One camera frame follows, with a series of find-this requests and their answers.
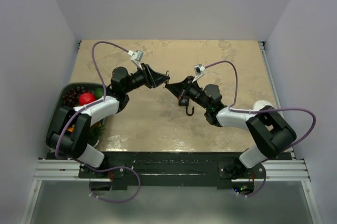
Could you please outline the black padlock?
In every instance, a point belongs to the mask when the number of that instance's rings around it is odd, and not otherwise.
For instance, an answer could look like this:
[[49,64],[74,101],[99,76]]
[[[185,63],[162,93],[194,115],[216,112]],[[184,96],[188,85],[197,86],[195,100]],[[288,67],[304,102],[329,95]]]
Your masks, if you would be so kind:
[[193,116],[194,115],[194,107],[192,107],[192,111],[189,112],[189,104],[190,104],[190,99],[188,97],[184,97],[179,99],[179,106],[185,107],[185,113],[188,116]]

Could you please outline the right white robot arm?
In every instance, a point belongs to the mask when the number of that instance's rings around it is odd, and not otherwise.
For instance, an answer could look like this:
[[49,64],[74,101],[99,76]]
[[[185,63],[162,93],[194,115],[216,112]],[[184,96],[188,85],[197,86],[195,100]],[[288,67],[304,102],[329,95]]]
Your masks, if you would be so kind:
[[253,172],[253,167],[266,159],[278,157],[297,138],[293,128],[264,100],[254,103],[254,111],[234,111],[222,103],[219,86],[208,84],[202,88],[193,81],[192,76],[178,83],[166,84],[165,88],[176,98],[189,98],[203,107],[210,125],[250,132],[254,145],[239,156],[234,166],[240,178],[247,178]]

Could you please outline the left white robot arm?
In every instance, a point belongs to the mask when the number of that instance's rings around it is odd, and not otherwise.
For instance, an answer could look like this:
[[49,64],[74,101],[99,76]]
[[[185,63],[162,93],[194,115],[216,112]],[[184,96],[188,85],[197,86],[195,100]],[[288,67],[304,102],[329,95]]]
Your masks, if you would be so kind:
[[154,71],[148,64],[141,64],[133,74],[125,67],[112,71],[111,84],[106,96],[79,107],[56,108],[46,134],[46,145],[55,150],[57,158],[72,158],[90,165],[90,171],[97,178],[109,172],[104,154],[89,141],[90,128],[97,122],[121,112],[129,101],[128,93],[145,86],[156,88],[170,80],[169,74]]

